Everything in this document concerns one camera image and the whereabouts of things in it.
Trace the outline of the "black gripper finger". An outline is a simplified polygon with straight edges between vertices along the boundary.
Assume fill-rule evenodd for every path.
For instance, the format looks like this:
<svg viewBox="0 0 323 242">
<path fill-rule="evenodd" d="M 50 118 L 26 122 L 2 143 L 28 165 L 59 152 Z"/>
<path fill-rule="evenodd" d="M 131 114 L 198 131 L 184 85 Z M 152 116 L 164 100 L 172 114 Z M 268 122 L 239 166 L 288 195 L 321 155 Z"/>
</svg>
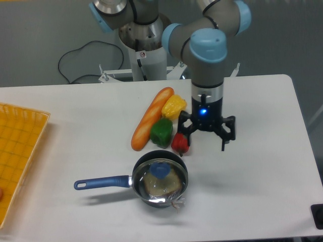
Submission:
<svg viewBox="0 0 323 242">
<path fill-rule="evenodd" d="M 186 127 L 185 122 L 188 120 L 191 121 L 191 124 Z M 191 138 L 190 138 L 191 134 L 194 133 L 196 130 L 198 130 L 198 128 L 199 128 L 199 122 L 194 112 L 192 112 L 191 114 L 189 114 L 186 111 L 180 112 L 177 132 L 180 134 L 183 134 L 183 136 L 187 140 L 188 146 L 191 145 Z"/>
<path fill-rule="evenodd" d="M 225 150 L 225 145 L 231 140 L 236 140 L 236 117 L 221 117 L 219 124 L 216 125 L 214 132 L 222 139 L 221 150 Z"/>
</svg>

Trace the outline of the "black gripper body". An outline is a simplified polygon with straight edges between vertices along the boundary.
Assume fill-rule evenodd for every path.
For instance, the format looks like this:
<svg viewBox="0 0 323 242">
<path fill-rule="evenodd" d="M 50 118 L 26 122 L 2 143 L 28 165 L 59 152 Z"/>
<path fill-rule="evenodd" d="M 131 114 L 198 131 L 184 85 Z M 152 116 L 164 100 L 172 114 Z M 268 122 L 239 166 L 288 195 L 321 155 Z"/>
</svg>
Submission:
<svg viewBox="0 0 323 242">
<path fill-rule="evenodd" d="M 223 99 L 211 103 L 201 103 L 192 98 L 192 113 L 190 120 L 192 124 L 190 131 L 196 130 L 221 133 L 222 128 L 222 103 Z"/>
</svg>

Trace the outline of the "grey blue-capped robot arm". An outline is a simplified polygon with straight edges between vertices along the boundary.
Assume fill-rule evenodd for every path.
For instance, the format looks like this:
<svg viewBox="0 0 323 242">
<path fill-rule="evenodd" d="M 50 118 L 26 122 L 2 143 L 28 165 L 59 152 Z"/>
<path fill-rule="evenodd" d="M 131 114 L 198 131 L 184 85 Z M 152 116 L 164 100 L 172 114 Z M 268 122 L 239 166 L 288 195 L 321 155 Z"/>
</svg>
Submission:
<svg viewBox="0 0 323 242">
<path fill-rule="evenodd" d="M 192 112 L 180 112 L 171 147 L 184 154 L 196 130 L 214 132 L 223 144 L 236 138 L 235 117 L 223 117 L 227 38 L 245 31 L 251 12 L 243 1 L 199 1 L 202 17 L 172 24 L 158 1 L 92 1 L 89 8 L 104 32 L 117 30 L 127 47 L 134 81 L 164 80 L 167 55 L 191 70 Z"/>
</svg>

